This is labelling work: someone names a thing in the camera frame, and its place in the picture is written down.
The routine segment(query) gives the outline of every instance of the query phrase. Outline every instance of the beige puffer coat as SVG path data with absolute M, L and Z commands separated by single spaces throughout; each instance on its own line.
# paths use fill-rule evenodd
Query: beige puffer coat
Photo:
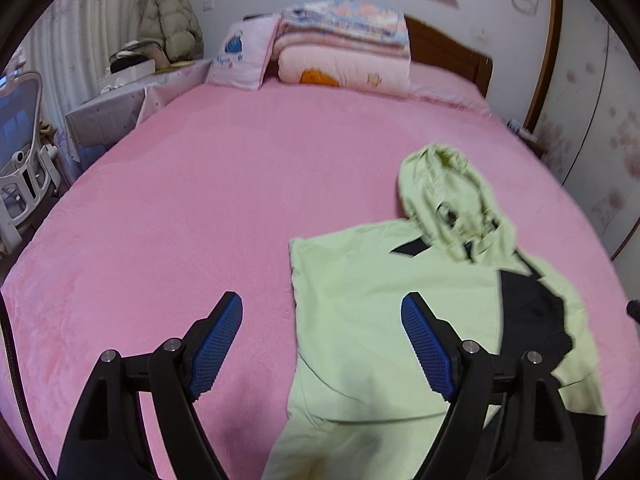
M 201 59 L 204 41 L 188 0 L 143 0 L 140 40 L 158 40 L 171 62 Z

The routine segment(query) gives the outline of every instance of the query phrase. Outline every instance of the silver bolt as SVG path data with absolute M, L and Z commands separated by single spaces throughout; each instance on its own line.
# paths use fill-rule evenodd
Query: silver bolt
M 100 361 L 103 363 L 110 363 L 118 356 L 118 353 L 115 350 L 105 350 L 102 352 L 100 356 Z
M 542 355 L 538 352 L 531 351 L 527 353 L 527 359 L 533 364 L 539 365 L 542 362 Z
M 162 348 L 164 348 L 167 352 L 175 352 L 178 348 L 182 346 L 182 341 L 180 341 L 177 337 L 172 337 L 164 342 Z
M 462 349 L 468 354 L 477 354 L 480 351 L 480 345 L 471 339 L 462 342 Z

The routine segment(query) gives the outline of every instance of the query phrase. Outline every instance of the blue gripper pad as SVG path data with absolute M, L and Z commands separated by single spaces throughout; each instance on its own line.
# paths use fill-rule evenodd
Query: blue gripper pad
M 404 331 L 414 347 L 429 386 L 434 392 L 441 394 L 444 400 L 450 402 L 456 388 L 447 352 L 411 295 L 405 296 L 402 300 L 400 314 Z
M 242 300 L 235 294 L 193 358 L 188 389 L 193 399 L 208 392 L 242 322 Z

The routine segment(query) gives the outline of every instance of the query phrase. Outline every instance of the pink quilt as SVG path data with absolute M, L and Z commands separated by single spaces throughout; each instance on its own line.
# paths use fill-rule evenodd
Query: pink quilt
M 258 92 L 199 86 L 145 121 L 74 184 L 6 280 L 28 403 L 54 468 L 103 350 L 152 351 L 234 290 L 244 320 L 196 410 L 229 478 L 259 479 L 296 362 L 289 239 L 395 218 L 400 163 L 433 141 L 468 156 L 520 246 L 583 296 L 602 359 L 608 464 L 640 411 L 640 345 L 605 251 L 546 168 L 491 118 L 270 80 Z M 4 363 L 0 411 L 30 450 Z

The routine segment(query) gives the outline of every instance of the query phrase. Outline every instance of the headboard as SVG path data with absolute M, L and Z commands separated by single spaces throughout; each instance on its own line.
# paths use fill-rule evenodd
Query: headboard
M 411 16 L 405 16 L 405 19 L 409 30 L 413 62 L 450 70 L 475 83 L 482 95 L 486 97 L 494 70 L 494 62 L 491 58 L 467 48 L 437 28 L 430 27 Z M 271 61 L 268 64 L 265 78 L 269 76 L 278 76 L 277 61 Z

